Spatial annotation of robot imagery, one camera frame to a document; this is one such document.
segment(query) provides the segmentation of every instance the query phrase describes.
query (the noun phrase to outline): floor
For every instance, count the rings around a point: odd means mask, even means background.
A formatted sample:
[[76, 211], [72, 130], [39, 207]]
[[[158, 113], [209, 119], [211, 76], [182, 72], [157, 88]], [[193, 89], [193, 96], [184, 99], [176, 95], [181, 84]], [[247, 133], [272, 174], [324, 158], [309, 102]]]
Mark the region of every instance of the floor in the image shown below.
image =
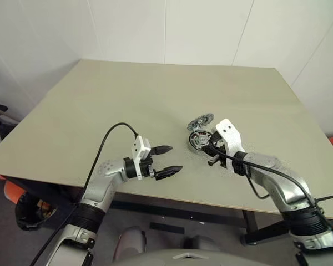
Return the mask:
[[[52, 230], [46, 228], [34, 232], [20, 230], [14, 217], [15, 206], [6, 200], [2, 193], [3, 184], [3, 181], [0, 181], [0, 265], [29, 265]], [[258, 226], [262, 227], [278, 221], [279, 216], [257, 213], [256, 219]], [[151, 230], [149, 222], [182, 226], [185, 228], [185, 235]], [[99, 230], [94, 248], [95, 266], [110, 264], [119, 235], [131, 226], [139, 226], [146, 231], [148, 250], [179, 248], [185, 236], [192, 237], [200, 234], [215, 240], [221, 246], [221, 250], [226, 253], [268, 265], [297, 265], [294, 257], [296, 249], [290, 238], [244, 247], [239, 242], [239, 237], [245, 233], [245, 230], [241, 228], [111, 209]], [[36, 265], [44, 265], [51, 246], [48, 246]]]

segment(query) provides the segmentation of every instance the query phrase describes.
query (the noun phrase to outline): metal bracket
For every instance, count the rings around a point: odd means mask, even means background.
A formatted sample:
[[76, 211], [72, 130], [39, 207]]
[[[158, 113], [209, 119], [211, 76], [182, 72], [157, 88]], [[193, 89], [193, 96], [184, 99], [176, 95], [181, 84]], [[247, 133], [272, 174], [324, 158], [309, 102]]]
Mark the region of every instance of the metal bracket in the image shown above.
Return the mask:
[[[234, 156], [238, 151], [244, 151], [240, 134], [235, 126], [228, 120], [224, 119], [216, 125], [217, 132], [223, 139], [226, 153], [229, 156]], [[232, 161], [226, 161], [227, 169], [234, 172]]]
[[146, 159], [151, 149], [148, 139], [144, 139], [140, 135], [136, 137], [132, 145], [132, 158], [138, 180], [142, 180], [142, 173], [139, 167], [140, 161]]

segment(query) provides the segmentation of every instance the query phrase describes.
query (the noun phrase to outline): table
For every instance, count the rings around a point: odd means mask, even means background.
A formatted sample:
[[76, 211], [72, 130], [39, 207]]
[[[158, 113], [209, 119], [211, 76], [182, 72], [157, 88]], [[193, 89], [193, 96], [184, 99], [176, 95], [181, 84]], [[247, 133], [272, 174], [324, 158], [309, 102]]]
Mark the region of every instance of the table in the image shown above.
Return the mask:
[[[187, 124], [208, 112], [212, 125], [231, 120], [246, 151], [275, 155], [304, 177], [315, 197], [333, 194], [333, 147], [273, 68], [81, 60], [0, 143], [0, 174], [83, 186], [105, 132], [125, 121], [152, 146], [174, 147], [155, 158], [157, 170], [184, 168], [158, 182], [131, 180], [119, 192], [277, 213], [245, 178], [210, 168], [206, 155], [188, 149]], [[117, 128], [100, 162], [131, 156], [132, 142]], [[333, 199], [321, 205], [333, 218]]]

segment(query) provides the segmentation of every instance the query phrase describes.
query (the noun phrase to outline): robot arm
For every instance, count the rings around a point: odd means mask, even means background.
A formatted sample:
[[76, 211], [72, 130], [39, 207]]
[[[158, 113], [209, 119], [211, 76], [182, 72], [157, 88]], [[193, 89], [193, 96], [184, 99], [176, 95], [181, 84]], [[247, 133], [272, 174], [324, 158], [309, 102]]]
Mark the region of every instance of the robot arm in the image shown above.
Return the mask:
[[89, 181], [79, 206], [64, 227], [46, 265], [92, 265], [91, 250], [97, 231], [118, 186], [134, 177], [140, 180], [150, 176], [161, 180], [179, 172], [182, 166], [170, 166], [158, 172], [152, 168], [152, 156], [171, 149], [170, 146], [152, 148], [147, 139], [137, 136], [132, 145], [133, 158], [103, 162]]
[[[247, 175], [265, 188], [282, 214], [295, 246], [300, 249], [305, 261], [311, 262], [311, 265], [333, 265], [333, 229], [319, 213], [322, 210], [317, 206], [305, 180], [284, 167], [276, 157], [246, 153], [239, 132], [228, 119], [218, 123], [213, 133], [202, 130], [202, 126], [209, 124], [212, 119], [213, 115], [207, 114], [189, 124], [188, 129], [193, 130], [189, 137], [192, 147], [212, 157], [208, 162], [210, 166], [219, 161], [222, 167], [241, 176]], [[227, 159], [227, 156], [233, 157], [233, 160]], [[295, 182], [269, 169], [290, 176], [304, 191]]]

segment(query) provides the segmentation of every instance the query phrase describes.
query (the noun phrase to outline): metal gear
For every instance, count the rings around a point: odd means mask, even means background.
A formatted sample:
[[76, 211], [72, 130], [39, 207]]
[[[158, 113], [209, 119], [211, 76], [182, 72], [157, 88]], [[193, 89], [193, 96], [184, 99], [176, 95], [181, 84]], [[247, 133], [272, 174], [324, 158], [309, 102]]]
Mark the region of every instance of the metal gear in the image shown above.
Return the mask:
[[196, 131], [199, 130], [201, 127], [204, 127], [211, 123], [213, 120], [214, 115], [213, 114], [205, 114], [202, 116], [199, 116], [198, 118], [194, 119], [188, 124], [188, 130], [189, 131]]
[[189, 136], [189, 142], [193, 148], [201, 151], [203, 147], [209, 144], [212, 134], [204, 130], [196, 130]]

